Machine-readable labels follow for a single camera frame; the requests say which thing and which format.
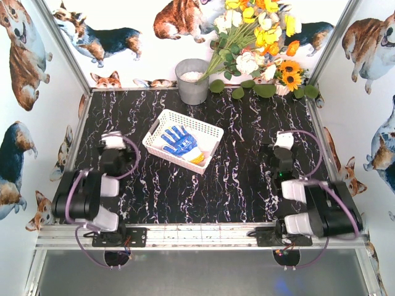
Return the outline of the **blue dotted work glove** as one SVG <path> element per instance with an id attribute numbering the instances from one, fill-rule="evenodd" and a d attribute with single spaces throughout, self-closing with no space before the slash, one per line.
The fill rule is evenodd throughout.
<path id="1" fill-rule="evenodd" d="M 166 129 L 161 138 L 166 142 L 162 150 L 174 157 L 198 165 L 203 162 L 204 154 L 198 147 L 198 142 L 184 126 L 174 125 Z"/>

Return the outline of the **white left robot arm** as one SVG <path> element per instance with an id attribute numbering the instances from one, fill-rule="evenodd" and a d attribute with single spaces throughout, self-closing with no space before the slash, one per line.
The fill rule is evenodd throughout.
<path id="1" fill-rule="evenodd" d="M 103 197 L 117 197 L 121 179 L 139 163 L 137 145 L 119 131 L 101 135 L 99 168 L 65 171 L 52 201 L 52 214 L 68 224 L 95 232 L 116 232 L 118 214 L 101 205 Z"/>

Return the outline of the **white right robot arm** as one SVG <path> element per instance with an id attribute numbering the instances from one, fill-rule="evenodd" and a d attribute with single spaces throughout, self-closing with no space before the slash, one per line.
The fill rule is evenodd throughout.
<path id="1" fill-rule="evenodd" d="M 318 145 L 318 161 L 312 171 L 304 176 L 294 174 L 294 135 L 310 136 Z M 319 181 L 313 175 L 323 161 L 320 141 L 310 132 L 298 129 L 277 131 L 273 144 L 268 146 L 269 180 L 280 197 L 300 202 L 306 211 L 285 215 L 280 223 L 290 235 L 315 237 L 340 237 L 363 231 L 362 217 L 343 181 Z"/>

